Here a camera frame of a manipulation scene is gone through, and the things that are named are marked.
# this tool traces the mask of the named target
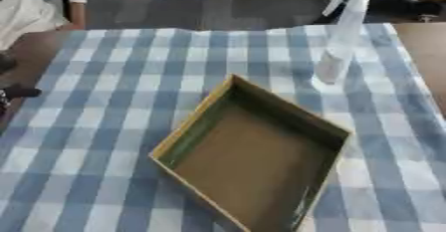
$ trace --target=green paint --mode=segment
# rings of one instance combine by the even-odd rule
[[[159,160],[170,169],[174,169],[178,162],[189,153],[189,151],[201,141],[206,133],[215,126],[218,120],[220,120],[223,115],[222,111],[228,107],[230,99],[231,94],[226,93],[208,108]]]

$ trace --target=hand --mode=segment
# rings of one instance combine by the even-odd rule
[[[72,27],[74,29],[86,28],[86,9],[85,4],[71,3],[70,4]]]
[[[73,31],[73,30],[82,30],[84,29],[81,26],[78,26],[76,24],[73,23],[68,23],[65,25],[60,26],[59,28],[57,28],[58,31]]]

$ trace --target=cardboard box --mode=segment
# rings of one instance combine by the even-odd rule
[[[150,158],[229,231],[295,231],[348,136],[230,76]]]

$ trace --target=tray rim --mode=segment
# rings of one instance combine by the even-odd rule
[[[297,104],[294,104],[292,102],[289,102],[280,96],[269,92],[263,88],[261,88],[258,85],[252,84],[248,82],[247,80],[243,79],[242,77],[239,77],[237,75],[231,74],[229,75],[223,83],[218,85],[215,89],[213,89],[209,95],[198,105],[198,107],[190,113],[179,125],[178,128],[174,129],[162,142],[160,142],[148,155],[148,158],[151,159],[155,164],[157,164],[163,171],[167,172],[170,176],[172,176],[175,180],[180,182],[183,186],[185,186],[188,190],[191,190],[193,193],[195,193],[199,198],[207,202],[212,208],[215,208],[219,213],[223,214],[226,218],[228,218],[230,221],[232,221],[236,226],[238,226],[240,229],[242,229],[244,232],[251,232],[249,228],[247,228],[244,224],[242,224],[237,218],[235,218],[233,215],[230,214],[229,211],[225,210],[223,207],[221,207],[217,202],[209,198],[205,193],[201,192],[197,187],[189,183],[185,178],[177,174],[173,169],[169,168],[165,164],[163,164],[159,158],[166,153],[175,143],[176,141],[183,135],[184,132],[188,131],[189,128],[207,111],[209,107],[211,107],[213,104],[218,102],[218,100],[223,97],[234,84],[242,84],[245,86],[249,86],[255,89],[258,89],[262,93],[265,93],[267,95],[270,95],[274,97],[275,99],[280,100],[283,103],[286,103],[288,105],[292,105],[296,109],[300,110],[301,112],[307,114],[308,116],[314,117],[320,121],[323,121],[324,123],[332,126],[337,127],[340,130],[343,130],[346,133],[346,137],[343,141],[342,146],[339,148],[337,154],[335,155],[334,161],[331,164],[330,169],[327,171],[326,176],[323,178],[323,183],[318,189],[318,192],[316,193],[314,199],[312,200],[310,206],[306,208],[307,210],[304,212],[304,218],[302,218],[299,223],[296,224],[295,231],[298,231],[301,226],[305,225],[305,223],[309,222],[309,216],[308,214],[313,212],[316,205],[318,204],[322,193],[325,191],[327,185],[328,185],[328,178],[331,176],[332,173],[335,172],[336,165],[342,156],[345,147],[347,146],[347,143],[353,136],[353,131],[343,127],[342,125],[335,124],[319,115],[316,115],[312,112],[307,111],[306,109],[300,107]]]

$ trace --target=table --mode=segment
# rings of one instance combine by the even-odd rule
[[[228,72],[354,128],[304,231],[445,230],[443,120],[390,25],[363,33],[321,93],[324,26],[74,33],[0,138],[0,231],[218,231],[146,155]]]
[[[446,116],[446,23],[404,23],[394,26],[440,111]]]

